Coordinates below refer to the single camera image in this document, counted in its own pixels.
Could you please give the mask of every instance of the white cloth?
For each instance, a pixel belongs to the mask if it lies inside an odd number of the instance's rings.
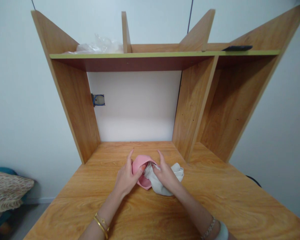
[[[179,182],[181,182],[183,179],[183,176],[184,176],[183,168],[180,167],[179,163],[175,163],[171,167],[171,169],[174,172],[174,174],[176,175]],[[166,189],[162,185],[162,183],[159,181],[157,176],[154,174],[153,169],[152,169],[152,162],[149,162],[148,166],[146,167],[146,169],[144,170],[143,173],[144,173],[145,178],[150,180],[151,186],[155,193],[161,194],[164,196],[172,196],[173,195],[168,189]]]

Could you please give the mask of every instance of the hand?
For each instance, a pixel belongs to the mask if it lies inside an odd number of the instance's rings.
[[[133,149],[130,151],[127,156],[127,163],[118,171],[116,184],[114,186],[115,192],[121,194],[122,198],[130,193],[134,185],[136,185],[138,179],[141,177],[144,169],[144,165],[141,166],[135,175],[132,174],[132,163],[131,156]]]
[[[162,183],[170,192],[175,194],[174,192],[178,190],[182,185],[177,179],[176,175],[172,171],[171,167],[166,163],[162,153],[158,150],[160,155],[160,169],[157,169],[154,165],[152,165],[153,172]]]

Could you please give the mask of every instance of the gold bracelet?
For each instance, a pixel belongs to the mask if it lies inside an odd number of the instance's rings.
[[[101,222],[102,223],[104,223],[104,225],[106,225],[106,227],[108,226],[107,224],[106,224],[106,222],[104,221],[104,218],[101,218]]]
[[[101,230],[103,231],[104,236],[106,237],[106,239],[108,239],[108,232],[106,232],[106,230],[104,230],[103,226],[101,225],[101,223],[99,222],[99,220],[97,219],[97,217],[94,216],[93,219],[96,220],[96,222],[98,223],[99,227],[100,227]]]

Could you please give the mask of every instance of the wooden side panel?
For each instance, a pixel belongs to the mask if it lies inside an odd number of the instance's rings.
[[[253,45],[253,50],[280,50],[288,45],[300,24],[300,5],[230,42]]]
[[[230,160],[299,24],[300,5],[230,42],[230,45],[253,45],[253,50],[280,50],[280,54],[232,67],[228,65],[229,68],[222,70],[201,138],[201,143],[221,160]]]
[[[206,126],[206,122],[208,120],[208,116],[209,116],[210,108],[211,108],[211,105],[212,105],[213,97],[214,97],[214,94],[217,90],[217,86],[218,86],[218,83],[219,83],[220,74],[221,74],[221,70],[216,70],[214,75],[213,75],[213,79],[212,79],[210,91],[209,91],[209,94],[208,94],[206,106],[204,107],[204,110],[203,110],[203,115],[202,115],[199,131],[198,131],[198,136],[197,136],[197,142],[201,142],[204,127]]]
[[[221,70],[201,143],[227,162],[263,93],[278,57]]]
[[[197,139],[218,56],[211,57],[182,72],[172,142],[189,162]]]
[[[130,43],[130,35],[129,35],[129,27],[128,27],[128,19],[127,19],[126,12],[121,12],[121,18],[122,18],[123,52],[124,53],[132,53],[131,43]]]
[[[31,13],[81,161],[86,163],[100,144],[87,73],[49,57],[75,51],[78,43],[39,11]]]
[[[179,51],[206,51],[216,10],[210,9],[179,43]]]

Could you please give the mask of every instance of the plastic bag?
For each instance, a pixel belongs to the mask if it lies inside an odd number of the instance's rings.
[[[65,52],[65,54],[103,54],[103,53],[123,53],[123,44],[106,37],[99,37],[95,34],[95,43],[84,43],[77,46],[76,52]]]

